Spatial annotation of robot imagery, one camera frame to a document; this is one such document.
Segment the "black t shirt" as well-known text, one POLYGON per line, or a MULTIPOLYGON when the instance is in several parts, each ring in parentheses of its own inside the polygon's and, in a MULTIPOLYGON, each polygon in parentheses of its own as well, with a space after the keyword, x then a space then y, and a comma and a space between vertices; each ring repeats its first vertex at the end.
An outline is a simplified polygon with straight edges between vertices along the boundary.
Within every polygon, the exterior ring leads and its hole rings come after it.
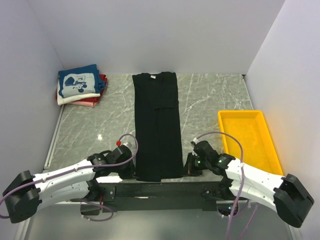
POLYGON ((177 76, 174 72, 140 73, 132 81, 137 180, 180 178, 184 164, 177 76))

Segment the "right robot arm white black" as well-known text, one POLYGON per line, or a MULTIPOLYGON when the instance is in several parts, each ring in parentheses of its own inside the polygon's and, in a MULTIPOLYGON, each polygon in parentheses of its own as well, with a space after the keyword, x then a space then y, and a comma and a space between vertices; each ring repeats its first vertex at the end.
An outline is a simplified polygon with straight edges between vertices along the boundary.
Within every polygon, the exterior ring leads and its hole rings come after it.
POLYGON ((218 187, 207 191, 205 197, 223 201, 240 196, 274 210, 292 227, 302 226, 315 201, 295 175, 272 174, 241 163, 232 155, 217 153, 206 140, 195 139, 191 145, 185 174, 196 176, 209 170, 222 177, 218 187))

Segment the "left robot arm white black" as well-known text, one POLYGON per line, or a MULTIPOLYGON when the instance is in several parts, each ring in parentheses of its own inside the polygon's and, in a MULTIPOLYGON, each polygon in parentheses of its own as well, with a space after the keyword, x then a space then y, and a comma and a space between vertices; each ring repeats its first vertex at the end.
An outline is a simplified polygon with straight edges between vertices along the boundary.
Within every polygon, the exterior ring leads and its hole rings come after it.
POLYGON ((20 223, 45 207, 67 201, 105 208, 112 214, 113 209, 103 205, 106 193, 97 179, 132 164, 135 156, 129 147, 120 145, 60 170, 34 175, 28 170, 21 172, 2 194, 0 202, 8 214, 0 217, 20 223))

